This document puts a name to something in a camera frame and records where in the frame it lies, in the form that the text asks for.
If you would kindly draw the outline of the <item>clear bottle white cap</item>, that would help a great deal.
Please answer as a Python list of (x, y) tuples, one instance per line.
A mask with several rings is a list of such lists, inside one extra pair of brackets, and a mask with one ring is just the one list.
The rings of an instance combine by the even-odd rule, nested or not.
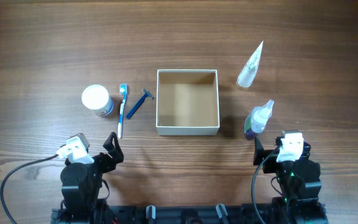
[(244, 134), (247, 140), (253, 140), (258, 134), (262, 133), (272, 116), (274, 101), (269, 100), (263, 106), (256, 106), (246, 117), (244, 123)]

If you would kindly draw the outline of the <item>blue disposable razor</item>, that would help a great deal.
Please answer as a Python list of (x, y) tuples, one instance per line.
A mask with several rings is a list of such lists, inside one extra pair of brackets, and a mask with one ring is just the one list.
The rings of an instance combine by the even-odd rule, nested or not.
[(142, 91), (144, 92), (143, 96), (140, 97), (140, 99), (137, 101), (137, 103), (133, 106), (133, 108), (128, 112), (128, 114), (126, 115), (127, 119), (131, 119), (132, 116), (134, 115), (134, 113), (140, 108), (140, 106), (144, 103), (146, 98), (151, 98), (153, 99), (154, 96), (147, 91), (146, 89), (142, 89)]

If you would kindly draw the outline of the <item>white cotton swab tub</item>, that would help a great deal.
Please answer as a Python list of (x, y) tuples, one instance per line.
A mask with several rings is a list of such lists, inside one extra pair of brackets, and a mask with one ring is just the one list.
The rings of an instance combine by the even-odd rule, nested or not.
[(102, 85), (90, 85), (85, 88), (81, 95), (81, 101), (97, 116), (107, 116), (114, 108), (109, 92)]

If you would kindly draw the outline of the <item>blue white toothbrush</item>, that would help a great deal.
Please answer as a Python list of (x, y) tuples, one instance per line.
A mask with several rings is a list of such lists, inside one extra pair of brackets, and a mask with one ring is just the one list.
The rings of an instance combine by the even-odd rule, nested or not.
[(124, 107), (127, 100), (127, 84), (123, 83), (119, 86), (119, 92), (123, 96), (122, 102), (120, 104), (120, 110), (119, 110), (119, 122), (118, 122), (118, 138), (122, 138), (122, 126), (124, 121)]

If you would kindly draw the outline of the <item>white bamboo print tube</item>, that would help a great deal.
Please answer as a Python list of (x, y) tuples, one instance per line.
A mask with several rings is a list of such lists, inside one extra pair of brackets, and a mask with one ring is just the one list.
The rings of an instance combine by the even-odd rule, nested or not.
[(243, 88), (248, 88), (253, 83), (258, 71), (263, 44), (264, 42), (261, 41), (260, 45), (257, 47), (255, 52), (250, 56), (250, 59), (248, 59), (247, 63), (244, 65), (243, 69), (241, 70), (237, 78), (237, 84), (239, 86)]

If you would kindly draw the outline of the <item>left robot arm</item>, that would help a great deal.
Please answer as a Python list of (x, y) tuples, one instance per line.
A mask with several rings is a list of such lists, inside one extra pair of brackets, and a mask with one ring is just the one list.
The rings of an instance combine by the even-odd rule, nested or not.
[(57, 151), (66, 167), (60, 174), (63, 200), (52, 223), (118, 223), (107, 198), (99, 198), (99, 190), (107, 182), (103, 174), (116, 169), (124, 160), (116, 133), (112, 132), (103, 147), (107, 153), (90, 156), (90, 144), (78, 133), (66, 140)]

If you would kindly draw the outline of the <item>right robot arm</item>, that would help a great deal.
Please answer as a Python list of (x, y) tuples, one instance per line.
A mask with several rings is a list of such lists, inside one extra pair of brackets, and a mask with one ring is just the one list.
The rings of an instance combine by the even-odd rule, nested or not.
[[(253, 165), (257, 168), (250, 187), (252, 223), (327, 223), (324, 205), (318, 202), (322, 188), (321, 166), (310, 160), (310, 144), (303, 143), (299, 159), (278, 162), (284, 137), (276, 138), (276, 143), (275, 149), (265, 150), (260, 140), (254, 139)], [(265, 174), (274, 173), (281, 189), (281, 195), (262, 208), (255, 201), (255, 182), (260, 170)]]

